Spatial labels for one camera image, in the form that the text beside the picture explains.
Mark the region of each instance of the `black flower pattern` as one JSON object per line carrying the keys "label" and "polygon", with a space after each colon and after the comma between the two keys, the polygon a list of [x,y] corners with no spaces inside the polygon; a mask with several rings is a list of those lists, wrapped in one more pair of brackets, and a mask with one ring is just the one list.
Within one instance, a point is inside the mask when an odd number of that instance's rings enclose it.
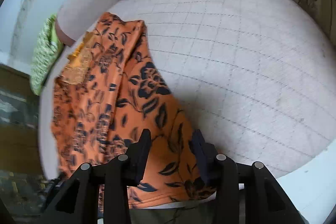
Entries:
{"label": "black flower pattern", "polygon": [[116,156],[119,156],[120,154],[125,154],[127,151],[127,148],[132,144],[133,141],[130,139],[122,139],[118,134],[115,135],[109,143],[108,147],[108,161],[112,160]]}
{"label": "black flower pattern", "polygon": [[60,151],[61,157],[63,157],[68,164],[71,164],[71,159],[70,159],[70,151],[71,151],[71,149],[72,149],[72,145],[66,145]]}
{"label": "black flower pattern", "polygon": [[103,55],[99,59],[98,66],[100,67],[100,72],[105,73],[107,69],[109,68],[110,64],[112,62],[112,56],[111,55]]}
{"label": "black flower pattern", "polygon": [[86,138],[87,132],[85,131],[84,125],[83,123],[78,122],[73,137],[73,150],[83,153]]}
{"label": "black flower pattern", "polygon": [[114,54],[117,52],[118,47],[116,46],[115,43],[113,43],[108,49],[107,49],[107,53],[108,54],[112,54],[112,56],[114,56]]}
{"label": "black flower pattern", "polygon": [[109,142],[106,140],[107,138],[107,132],[104,130],[105,127],[109,125],[109,118],[110,116],[107,114],[100,114],[98,121],[95,125],[95,133],[97,141],[99,141],[99,152],[105,153],[106,145],[109,144]]}
{"label": "black flower pattern", "polygon": [[152,62],[147,62],[140,69],[141,79],[138,95],[140,98],[148,99],[153,93],[167,95],[170,90],[162,79],[161,75]]}
{"label": "black flower pattern", "polygon": [[54,116],[52,119],[52,122],[54,123],[55,126],[59,127],[60,126],[60,121],[62,120],[63,115],[61,112],[61,108],[59,106],[54,108]]}
{"label": "black flower pattern", "polygon": [[192,200],[204,199],[210,196],[212,192],[204,190],[205,184],[201,177],[198,177],[192,182],[191,180],[186,180],[184,182],[184,188],[188,194],[188,197]]}

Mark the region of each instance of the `green knitted cloth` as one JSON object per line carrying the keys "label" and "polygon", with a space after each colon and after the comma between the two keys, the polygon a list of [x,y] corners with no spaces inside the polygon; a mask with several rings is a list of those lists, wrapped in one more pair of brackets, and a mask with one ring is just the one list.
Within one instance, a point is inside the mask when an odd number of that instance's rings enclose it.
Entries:
{"label": "green knitted cloth", "polygon": [[63,50],[55,31],[56,15],[51,15],[43,25],[43,29],[37,38],[31,62],[30,86],[31,90],[40,95],[44,81],[48,73]]}

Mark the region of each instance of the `grid pattern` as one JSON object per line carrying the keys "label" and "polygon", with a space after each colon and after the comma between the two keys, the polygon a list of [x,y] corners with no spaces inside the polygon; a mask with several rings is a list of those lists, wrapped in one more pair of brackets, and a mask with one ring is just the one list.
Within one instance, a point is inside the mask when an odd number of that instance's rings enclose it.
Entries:
{"label": "grid pattern", "polygon": [[122,0],[156,67],[206,141],[276,177],[335,137],[336,55],[291,0]]}

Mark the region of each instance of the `metal screw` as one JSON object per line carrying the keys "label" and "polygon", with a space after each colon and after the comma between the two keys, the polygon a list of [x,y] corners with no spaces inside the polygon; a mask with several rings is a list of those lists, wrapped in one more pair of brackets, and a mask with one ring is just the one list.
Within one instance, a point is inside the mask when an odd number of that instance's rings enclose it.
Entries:
{"label": "metal screw", "polygon": [[225,156],[224,154],[218,154],[218,155],[216,156],[216,159],[217,159],[217,160],[226,160],[226,156]]}
{"label": "metal screw", "polygon": [[88,170],[89,168],[90,168],[90,165],[87,162],[81,165],[82,170]]}
{"label": "metal screw", "polygon": [[255,166],[256,168],[258,168],[258,169],[262,169],[262,168],[264,167],[264,164],[263,164],[262,162],[260,162],[260,161],[256,161],[256,162],[254,163],[254,166]]}
{"label": "metal screw", "polygon": [[126,154],[121,154],[118,156],[118,160],[120,161],[125,161],[128,159],[128,156]]}

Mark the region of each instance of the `orange floral fabric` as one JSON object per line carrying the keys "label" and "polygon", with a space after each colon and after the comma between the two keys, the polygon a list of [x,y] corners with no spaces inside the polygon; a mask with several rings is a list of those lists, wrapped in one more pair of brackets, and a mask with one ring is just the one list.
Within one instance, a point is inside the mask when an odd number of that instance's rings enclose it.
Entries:
{"label": "orange floral fabric", "polygon": [[143,180],[128,188],[130,207],[211,195],[215,189],[205,187],[196,166],[193,128],[152,62],[144,22],[104,13],[89,50],[81,83],[55,79],[52,131],[60,170],[70,176],[84,162],[107,163],[148,128],[152,147]]}

